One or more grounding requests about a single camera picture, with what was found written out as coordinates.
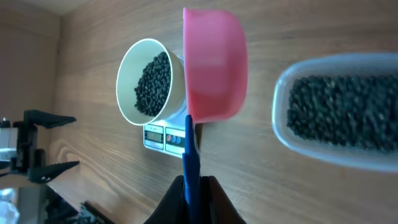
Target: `black pellet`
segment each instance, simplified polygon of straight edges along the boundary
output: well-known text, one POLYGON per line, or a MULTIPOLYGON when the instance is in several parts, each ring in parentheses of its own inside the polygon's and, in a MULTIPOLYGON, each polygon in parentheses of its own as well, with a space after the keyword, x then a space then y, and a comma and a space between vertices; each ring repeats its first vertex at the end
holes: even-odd
POLYGON ((398 74, 300 78, 290 90, 286 125, 305 140, 398 151, 397 93, 398 74))
POLYGON ((134 88, 137 98, 134 106, 148 116, 159 114, 169 94, 170 80, 169 58, 162 52, 142 70, 142 77, 134 88))

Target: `container of black beans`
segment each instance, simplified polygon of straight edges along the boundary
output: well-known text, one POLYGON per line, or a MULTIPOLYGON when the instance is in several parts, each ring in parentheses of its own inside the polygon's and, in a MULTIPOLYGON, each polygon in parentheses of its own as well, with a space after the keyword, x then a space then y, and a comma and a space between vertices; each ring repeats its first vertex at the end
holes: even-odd
POLYGON ((272 127, 284 145, 306 156, 398 172, 398 54, 292 65, 275 86, 272 127))
POLYGON ((180 59, 158 40, 138 41, 120 64, 116 96, 122 115, 132 124, 142 126, 171 117, 185 100, 180 59))

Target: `wooden tabletop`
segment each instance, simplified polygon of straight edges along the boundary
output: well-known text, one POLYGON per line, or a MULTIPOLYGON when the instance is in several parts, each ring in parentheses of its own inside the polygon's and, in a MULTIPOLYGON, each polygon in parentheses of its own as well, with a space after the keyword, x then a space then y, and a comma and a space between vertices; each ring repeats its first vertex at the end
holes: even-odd
POLYGON ((180 159, 145 149, 124 120, 115 85, 136 41, 182 55, 182 9, 226 9, 244 27, 246 101, 208 123, 201 173, 218 178, 248 223, 397 223, 398 175, 334 166, 283 146, 271 126, 274 85, 291 64, 347 52, 398 50, 393 1, 90 1, 62 19, 54 113, 77 122, 52 131, 51 162, 81 164, 50 183, 76 208, 90 201, 116 223, 142 223, 177 175, 180 159))

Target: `pink scoop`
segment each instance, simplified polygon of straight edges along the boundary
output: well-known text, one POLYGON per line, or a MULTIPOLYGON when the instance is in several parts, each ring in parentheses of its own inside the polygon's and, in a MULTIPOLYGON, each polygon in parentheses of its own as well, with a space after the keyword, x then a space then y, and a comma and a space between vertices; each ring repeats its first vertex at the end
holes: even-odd
POLYGON ((221 10, 183 10, 188 113, 195 123, 228 119, 248 86, 246 38, 237 18, 221 10))

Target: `transparent tray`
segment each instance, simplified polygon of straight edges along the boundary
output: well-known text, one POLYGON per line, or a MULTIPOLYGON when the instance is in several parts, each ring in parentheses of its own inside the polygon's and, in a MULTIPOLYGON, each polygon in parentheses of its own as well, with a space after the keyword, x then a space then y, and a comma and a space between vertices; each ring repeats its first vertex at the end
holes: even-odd
POLYGON ((370 76, 392 73, 398 73, 398 54, 343 54, 306 60, 290 66, 282 73, 275 86, 272 127, 276 136, 291 150, 309 157, 359 169, 398 172, 398 152, 383 154, 357 147, 303 140, 286 126, 289 91, 297 78, 310 75, 370 76))

